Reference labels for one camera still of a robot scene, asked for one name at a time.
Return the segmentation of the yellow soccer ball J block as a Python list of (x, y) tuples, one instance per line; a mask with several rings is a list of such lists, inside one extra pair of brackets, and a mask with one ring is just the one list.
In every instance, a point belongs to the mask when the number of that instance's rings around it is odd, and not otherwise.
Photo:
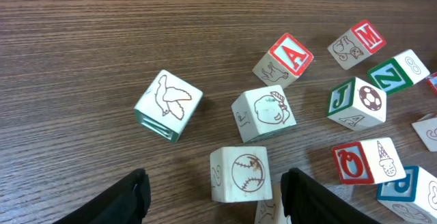
[(386, 121), (386, 92), (358, 77), (334, 87), (328, 100), (327, 118), (351, 130), (366, 130)]

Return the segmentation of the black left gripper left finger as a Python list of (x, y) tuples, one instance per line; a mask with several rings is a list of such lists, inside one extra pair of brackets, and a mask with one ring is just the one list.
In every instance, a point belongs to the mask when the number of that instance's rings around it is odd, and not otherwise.
[(141, 224), (150, 204), (148, 174), (144, 169), (135, 169), (54, 224)]

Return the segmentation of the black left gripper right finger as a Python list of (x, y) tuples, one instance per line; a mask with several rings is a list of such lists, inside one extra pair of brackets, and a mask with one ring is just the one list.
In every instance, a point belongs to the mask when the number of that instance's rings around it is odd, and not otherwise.
[(380, 224), (298, 168), (281, 176), (281, 199), (292, 224)]

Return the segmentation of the red 6 baseball block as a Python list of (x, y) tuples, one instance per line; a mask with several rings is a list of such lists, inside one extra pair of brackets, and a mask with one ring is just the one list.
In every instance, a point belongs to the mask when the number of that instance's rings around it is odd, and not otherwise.
[(210, 154), (212, 199), (221, 203), (272, 199), (264, 146), (221, 147)]

